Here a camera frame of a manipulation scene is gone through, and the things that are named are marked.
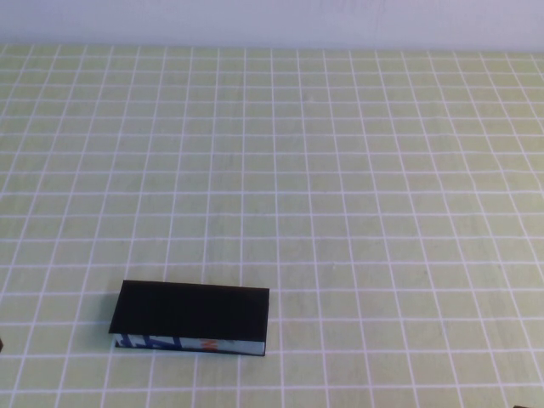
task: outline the cutting mat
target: cutting mat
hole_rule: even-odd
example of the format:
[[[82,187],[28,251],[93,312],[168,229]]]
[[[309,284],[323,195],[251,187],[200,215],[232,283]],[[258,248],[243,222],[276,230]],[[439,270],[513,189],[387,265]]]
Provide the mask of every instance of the cutting mat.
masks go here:
[[[0,406],[544,406],[544,56],[0,46]],[[113,349],[122,279],[265,358]]]

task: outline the white backdrop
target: white backdrop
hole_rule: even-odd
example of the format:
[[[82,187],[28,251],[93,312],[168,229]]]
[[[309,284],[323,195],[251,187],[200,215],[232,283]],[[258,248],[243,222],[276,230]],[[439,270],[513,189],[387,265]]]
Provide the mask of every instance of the white backdrop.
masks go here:
[[[0,41],[544,51],[544,1],[2,0]]]

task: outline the table surface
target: table surface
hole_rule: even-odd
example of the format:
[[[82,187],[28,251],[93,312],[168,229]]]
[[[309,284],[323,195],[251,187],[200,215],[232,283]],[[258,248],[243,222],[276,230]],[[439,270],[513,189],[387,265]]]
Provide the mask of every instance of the table surface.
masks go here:
[[[0,45],[1,407],[544,406],[544,55]],[[113,348],[123,279],[264,358]]]

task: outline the printed label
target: printed label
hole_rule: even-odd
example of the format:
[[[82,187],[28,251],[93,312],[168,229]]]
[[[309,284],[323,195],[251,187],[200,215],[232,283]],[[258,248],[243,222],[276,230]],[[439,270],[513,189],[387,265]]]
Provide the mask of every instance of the printed label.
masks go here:
[[[159,337],[116,334],[119,347],[131,349],[202,350],[262,355],[264,342],[216,340],[211,338]]]

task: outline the black box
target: black box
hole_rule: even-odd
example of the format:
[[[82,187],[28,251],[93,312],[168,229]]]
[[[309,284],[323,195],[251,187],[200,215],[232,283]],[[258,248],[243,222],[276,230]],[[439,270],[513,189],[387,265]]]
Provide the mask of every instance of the black box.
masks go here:
[[[116,346],[264,355],[269,289],[125,280]]]

